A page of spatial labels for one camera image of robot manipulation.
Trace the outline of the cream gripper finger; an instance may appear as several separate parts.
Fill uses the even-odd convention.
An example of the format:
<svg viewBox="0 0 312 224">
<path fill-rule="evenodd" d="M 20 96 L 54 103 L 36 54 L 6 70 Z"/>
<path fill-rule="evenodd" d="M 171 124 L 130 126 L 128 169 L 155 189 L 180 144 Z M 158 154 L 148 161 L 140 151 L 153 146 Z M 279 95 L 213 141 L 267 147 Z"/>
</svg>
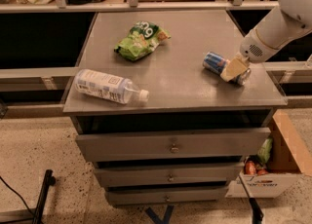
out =
<svg viewBox="0 0 312 224">
<path fill-rule="evenodd" d="M 237 53 L 225 66 L 220 77 L 228 82 L 238 75 L 244 73 L 250 66 L 249 59 L 241 53 Z"/>
</svg>

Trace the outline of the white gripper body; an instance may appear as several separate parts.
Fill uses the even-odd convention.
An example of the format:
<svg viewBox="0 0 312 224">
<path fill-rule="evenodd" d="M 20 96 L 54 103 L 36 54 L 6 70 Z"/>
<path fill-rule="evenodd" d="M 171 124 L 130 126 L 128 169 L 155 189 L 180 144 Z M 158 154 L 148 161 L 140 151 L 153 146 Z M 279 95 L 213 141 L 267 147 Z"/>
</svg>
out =
<svg viewBox="0 0 312 224">
<path fill-rule="evenodd" d="M 251 63 L 263 63 L 277 54 L 278 49 L 265 45 L 257 36 L 256 30 L 252 29 L 244 37 L 240 45 L 240 53 Z"/>
</svg>

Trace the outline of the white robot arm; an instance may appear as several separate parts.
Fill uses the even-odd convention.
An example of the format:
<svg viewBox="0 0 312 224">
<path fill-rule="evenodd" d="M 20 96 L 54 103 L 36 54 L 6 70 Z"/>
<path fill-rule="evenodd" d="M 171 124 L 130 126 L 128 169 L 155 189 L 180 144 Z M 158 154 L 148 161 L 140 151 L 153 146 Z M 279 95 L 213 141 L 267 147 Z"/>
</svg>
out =
<svg viewBox="0 0 312 224">
<path fill-rule="evenodd" d="M 225 65 L 220 77 L 228 82 L 251 63 L 263 63 L 289 42 L 312 32 L 312 0 L 278 0 L 243 39 L 239 52 Z"/>
</svg>

